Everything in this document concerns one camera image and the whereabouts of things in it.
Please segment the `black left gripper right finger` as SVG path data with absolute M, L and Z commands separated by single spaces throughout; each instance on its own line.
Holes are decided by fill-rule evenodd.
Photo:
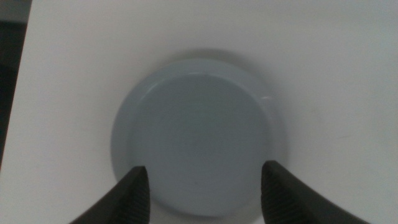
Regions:
M 318 194 L 277 161 L 267 161 L 262 167 L 261 208 L 266 224 L 366 223 Z

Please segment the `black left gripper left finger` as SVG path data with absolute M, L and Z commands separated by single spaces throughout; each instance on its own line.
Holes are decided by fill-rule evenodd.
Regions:
M 149 224 L 150 188 L 144 166 L 133 167 L 73 224 Z

